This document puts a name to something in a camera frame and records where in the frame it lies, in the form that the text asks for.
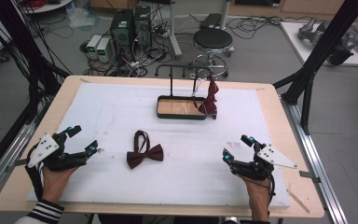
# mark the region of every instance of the stool seat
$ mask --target stool seat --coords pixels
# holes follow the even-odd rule
[[[231,47],[232,36],[224,30],[204,28],[194,34],[193,41],[203,49],[222,50]]]

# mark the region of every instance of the hand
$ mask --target hand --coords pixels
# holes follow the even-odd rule
[[[269,221],[269,180],[253,180],[241,177],[249,194],[253,221]]]
[[[71,177],[71,174],[73,174],[77,168],[78,167],[52,172],[48,167],[44,166],[42,168],[44,180],[42,199],[51,203],[57,203],[68,184],[69,177]]]

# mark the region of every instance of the brown bow tie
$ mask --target brown bow tie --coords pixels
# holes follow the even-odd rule
[[[138,140],[140,136],[144,138],[144,142],[142,143],[141,149],[139,149],[138,145]],[[139,165],[144,160],[144,158],[149,158],[154,161],[164,160],[164,152],[162,151],[161,145],[158,144],[155,147],[150,148],[149,136],[144,131],[137,131],[135,133],[133,144],[133,152],[127,152],[127,163],[129,164],[131,169]],[[145,144],[146,151],[142,153],[140,151]]]

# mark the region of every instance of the floor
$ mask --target floor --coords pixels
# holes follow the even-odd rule
[[[180,3],[178,1],[177,15],[194,13],[199,20],[203,20],[204,16],[200,14],[220,11],[220,3],[210,4],[207,0],[202,1],[208,4],[199,3],[193,6],[190,0],[183,0]],[[64,10],[39,16],[39,20],[44,24],[59,21],[46,25],[52,29],[52,33],[47,34],[46,39],[73,74],[82,74],[88,68],[87,60],[80,52],[79,46],[93,34],[103,34],[109,29],[112,16],[98,15],[101,17],[96,17],[95,26],[74,29],[67,26],[68,19]],[[191,46],[192,37],[186,34],[196,31],[198,24],[193,20],[189,16],[180,16],[176,20],[177,29],[181,28],[176,33],[183,34],[177,36],[183,57],[172,60],[171,63],[188,63],[200,54]],[[220,78],[219,81],[272,84],[301,67],[301,61],[280,28],[265,26],[257,30],[255,36],[250,39],[245,38],[250,37],[251,33],[236,30],[237,35],[234,35],[232,31],[227,31],[234,38],[235,52],[231,57],[225,57],[229,76]],[[40,39],[36,39],[35,42],[46,54]],[[156,66],[157,64],[150,65],[145,77],[154,78]],[[161,75],[158,78],[168,78],[168,75]],[[26,79],[21,76],[12,61],[0,62],[0,141],[27,105],[27,88]],[[286,90],[287,87],[282,87],[277,92],[284,93]],[[310,135],[346,219],[349,223],[358,223],[358,67],[321,67],[314,80],[312,92]],[[24,214],[0,212],[0,223],[13,223]],[[146,217],[145,223],[157,223],[161,218],[163,217],[153,221],[153,217]],[[87,220],[85,215],[77,214],[65,214],[62,217],[62,223],[87,223]],[[272,218],[271,221],[276,223],[278,220]],[[171,222],[172,218],[168,217],[161,223]],[[284,223],[331,223],[331,220],[326,214],[322,218],[286,218]]]

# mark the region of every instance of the wooden table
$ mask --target wooden table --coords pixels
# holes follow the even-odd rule
[[[44,133],[57,131],[62,118],[72,103],[78,87],[84,83],[114,83],[149,86],[169,86],[168,79],[126,78],[126,77],[68,77],[43,118],[29,146],[39,141]],[[175,80],[175,86],[192,87],[193,81]],[[299,175],[299,171],[308,171],[302,158],[289,121],[283,111],[277,92],[270,84],[218,82],[219,88],[253,90],[256,92],[265,121],[268,125],[272,144],[297,164],[297,169],[282,168],[284,182],[291,202],[289,208],[273,209],[272,217],[322,217],[324,210],[318,193],[309,178]],[[30,211],[34,202],[26,201],[31,190],[31,180],[23,166],[16,167],[0,193],[0,211]],[[251,211],[243,206],[206,206],[206,205],[158,205],[158,204],[118,204],[118,203],[61,203],[66,212],[74,213],[115,213],[144,215],[187,215],[249,217]]]

